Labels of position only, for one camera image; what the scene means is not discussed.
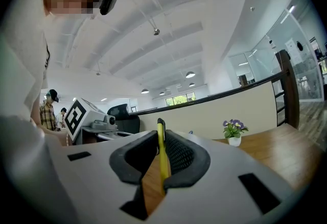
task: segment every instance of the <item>plaid shirt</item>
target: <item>plaid shirt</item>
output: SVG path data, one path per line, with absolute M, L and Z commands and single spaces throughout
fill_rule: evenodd
M 52 104 L 43 101 L 40 105 L 40 118 L 41 124 L 50 131 L 55 131 L 56 127 L 56 117 Z

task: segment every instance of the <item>man in plaid shirt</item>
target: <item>man in plaid shirt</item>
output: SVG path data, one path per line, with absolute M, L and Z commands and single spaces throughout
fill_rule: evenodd
M 41 124 L 50 131 L 59 131 L 60 129 L 57 128 L 55 112 L 52 106 L 53 102 L 59 102 L 57 92 L 52 89 L 45 96 L 46 99 L 43 101 L 43 104 L 40 104 Z

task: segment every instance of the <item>wooden table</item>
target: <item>wooden table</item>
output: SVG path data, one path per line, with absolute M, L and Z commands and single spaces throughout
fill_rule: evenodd
M 226 139 L 215 140 L 228 143 Z M 303 133 L 284 124 L 275 129 L 242 137 L 240 149 L 270 167 L 293 189 L 310 183 L 323 151 Z M 159 156 L 142 179 L 144 199 L 150 215 L 164 196 L 160 193 Z

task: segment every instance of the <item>black cap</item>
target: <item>black cap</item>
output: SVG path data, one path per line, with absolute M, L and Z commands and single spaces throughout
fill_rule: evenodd
M 51 89 L 50 91 L 48 91 L 48 93 L 51 96 L 51 99 L 55 102 L 59 102 L 59 99 L 57 97 L 57 92 L 54 89 Z

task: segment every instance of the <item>black office chair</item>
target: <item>black office chair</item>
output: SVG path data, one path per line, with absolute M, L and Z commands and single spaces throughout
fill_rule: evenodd
M 127 104 L 121 104 L 110 108 L 108 115 L 116 118 L 118 130 L 128 133 L 139 133 L 139 117 L 137 115 L 129 115 Z

